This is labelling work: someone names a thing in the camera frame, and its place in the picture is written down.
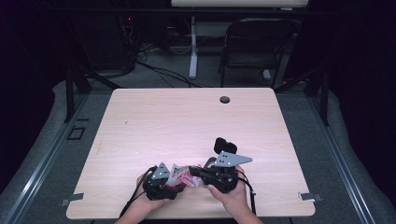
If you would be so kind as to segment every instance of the gray carpet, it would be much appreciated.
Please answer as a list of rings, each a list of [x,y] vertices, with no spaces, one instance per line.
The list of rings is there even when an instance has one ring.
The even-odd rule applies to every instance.
[[[218,87],[219,53],[211,49],[200,49],[198,61],[198,78],[193,82],[206,86]],[[154,50],[148,54],[146,63],[166,68],[188,76],[190,54],[175,54]],[[188,87],[185,83],[164,77],[174,87]],[[125,88],[169,88],[169,84],[156,73],[138,65],[129,75],[111,79]],[[31,204],[27,206],[21,223],[91,223],[91,220],[69,220],[65,216],[66,206],[59,205],[61,199],[68,198],[78,182],[83,164],[88,156],[93,138],[103,116],[111,91],[101,83],[90,80],[95,91],[90,95],[79,95],[85,104],[71,121],[70,129],[84,127],[80,140],[67,140],[64,136],[59,145],[51,169]],[[229,75],[225,87],[260,87],[264,81],[258,71]],[[33,171],[53,147],[52,142],[57,133],[64,128],[65,118],[64,83],[54,88],[56,104],[51,111],[49,121],[43,128],[31,152],[24,161],[8,188],[0,196],[1,222],[6,220],[12,206],[17,202]],[[291,140],[301,163],[307,185],[311,192],[320,193],[324,201],[315,204],[317,212],[312,217],[294,217],[293,223],[361,223],[356,209],[350,200],[347,189],[334,165],[327,141],[316,111],[304,98],[301,87],[296,86],[291,92],[277,95],[283,116],[288,126]],[[376,223],[395,223],[396,215],[389,200],[375,187],[370,176],[364,170],[347,141],[347,132],[338,109],[336,98],[331,94],[329,107],[330,128],[337,139],[349,168],[361,186],[364,198],[371,209]],[[263,217],[267,224],[290,223],[288,218]],[[96,220],[95,223],[113,223],[114,220]],[[145,221],[145,223],[233,223],[232,220],[162,220]]]

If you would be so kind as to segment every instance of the dark background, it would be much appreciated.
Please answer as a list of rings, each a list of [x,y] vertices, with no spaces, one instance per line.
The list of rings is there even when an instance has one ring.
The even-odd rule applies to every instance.
[[[3,1],[0,8],[3,191],[50,113],[52,87],[71,64],[89,67],[90,59],[64,23],[41,13],[34,1]],[[341,11],[345,17],[305,21],[285,76],[301,76],[337,52],[328,72],[350,144],[395,205],[396,8],[391,1],[311,1],[309,8]]]

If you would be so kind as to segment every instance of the black curtain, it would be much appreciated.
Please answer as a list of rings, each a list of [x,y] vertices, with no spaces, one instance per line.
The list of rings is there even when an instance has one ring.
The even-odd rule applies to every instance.
[[[65,56],[53,44],[34,1],[0,6],[0,191],[19,169],[53,106],[52,87],[64,79]]]
[[[350,144],[396,207],[396,7],[388,1],[346,8],[346,41],[331,89]]]

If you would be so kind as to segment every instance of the hand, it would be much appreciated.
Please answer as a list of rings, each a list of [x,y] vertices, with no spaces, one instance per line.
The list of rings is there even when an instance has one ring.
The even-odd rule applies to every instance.
[[[238,177],[244,178],[241,174],[244,170],[240,166],[235,167],[238,172]],[[248,207],[246,185],[242,181],[238,181],[235,189],[228,193],[221,193],[213,185],[207,187],[212,193],[213,197],[221,201],[225,210],[238,222],[238,223],[262,223]]]
[[[137,183],[139,183],[141,178],[142,175],[137,178],[136,185]],[[143,185],[140,185],[139,189],[137,190],[136,196],[140,195],[143,192]],[[126,210],[125,214],[119,220],[117,220],[116,223],[137,224],[143,221],[143,219],[145,219],[150,212],[166,205],[168,202],[169,199],[151,201],[145,194],[142,194],[131,203],[128,210]]]

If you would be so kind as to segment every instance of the black cable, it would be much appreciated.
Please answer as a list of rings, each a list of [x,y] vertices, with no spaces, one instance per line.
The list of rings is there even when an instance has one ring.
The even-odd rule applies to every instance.
[[[254,196],[256,195],[256,193],[254,192],[253,187],[251,187],[251,185],[248,183],[248,181],[246,181],[246,179],[241,178],[239,176],[238,176],[238,179],[240,181],[244,182],[249,187],[251,211],[253,212],[254,215],[256,215],[256,204],[254,203]]]
[[[236,172],[238,172],[239,174],[241,174],[241,175],[246,179],[246,181],[248,182],[248,177],[247,177],[242,171],[236,170]]]
[[[157,169],[157,166],[153,166],[151,168],[149,168],[142,176],[142,178],[140,179],[139,183],[137,183],[136,185],[136,189],[134,190],[134,193],[132,194],[131,199],[128,201],[128,203],[125,204],[125,206],[123,207],[121,213],[120,213],[120,217],[122,217],[124,215],[124,213],[126,212],[126,210],[129,208],[129,206],[131,205],[131,203],[136,200],[140,195],[142,195],[145,192],[142,192],[141,194],[137,195],[137,197],[135,197],[137,191],[140,188],[140,185],[142,185],[143,181],[146,180],[146,176],[148,175],[149,172],[154,172]]]
[[[153,71],[159,70],[157,72],[159,72],[159,73],[161,73],[161,74],[163,74],[165,76],[172,77],[172,78],[175,78],[175,79],[177,79],[179,81],[185,82],[185,83],[189,84],[189,88],[191,87],[191,83],[189,82],[189,80],[186,79],[185,77],[183,77],[183,75],[181,75],[179,73],[172,72],[172,71],[169,71],[169,70],[164,69],[164,68],[154,67],[154,66],[151,66],[149,64],[142,63],[142,62],[137,62],[137,63],[142,65],[142,66],[144,66],[144,67],[147,67],[148,69],[151,69]]]
[[[184,83],[186,83],[186,84],[189,85],[189,88],[191,88],[191,86],[193,86],[193,87],[199,87],[199,88],[202,88],[202,87],[213,88],[213,87],[211,87],[211,86],[207,86],[207,85],[204,85],[204,84],[192,83],[192,82],[190,82],[186,77],[184,77],[183,75],[181,75],[181,74],[179,74],[179,73],[177,73],[177,72],[173,72],[173,71],[170,71],[170,70],[167,70],[167,69],[164,69],[164,68],[154,67],[154,66],[151,66],[151,65],[149,65],[149,64],[142,63],[142,62],[139,62],[139,61],[137,61],[136,63],[137,63],[137,64],[140,64],[140,65],[142,65],[142,66],[144,66],[144,67],[146,67],[146,68],[148,68],[148,69],[150,69],[150,70],[152,70],[152,71],[154,71],[154,72],[156,72],[156,73],[157,73],[157,74],[158,74],[169,86],[171,86],[171,87],[173,87],[173,86],[172,86],[170,83],[168,83],[168,82],[162,77],[162,75],[167,76],[167,77],[174,78],[174,79],[179,80],[179,81],[181,81],[181,82],[184,82]]]
[[[145,45],[140,48],[140,50],[139,50],[140,52],[137,54],[137,57],[141,61],[146,62],[148,60],[148,57],[149,57],[149,52],[151,50],[153,50],[153,49],[156,49],[153,44],[146,44],[145,43]]]

